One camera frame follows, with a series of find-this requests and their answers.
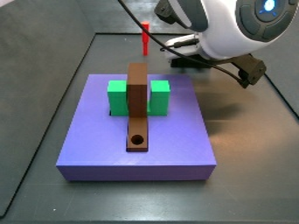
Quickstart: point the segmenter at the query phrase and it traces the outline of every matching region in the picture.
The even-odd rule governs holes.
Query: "green block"
[[[126,92],[126,81],[125,80],[110,80],[106,85],[108,93],[125,93]]]
[[[110,80],[106,85],[106,97],[112,116],[126,116],[126,81]]]
[[[150,81],[149,116],[166,116],[170,87],[168,80]]]
[[[170,93],[168,80],[152,80],[150,90],[152,90],[152,93]]]

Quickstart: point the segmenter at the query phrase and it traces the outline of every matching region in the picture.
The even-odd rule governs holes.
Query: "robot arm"
[[[176,52],[225,60],[269,45],[290,24],[296,8],[297,0],[160,0],[154,14],[165,23],[176,22],[196,32],[169,40],[166,46],[197,39],[196,45]],[[166,51],[165,57],[177,58]]]

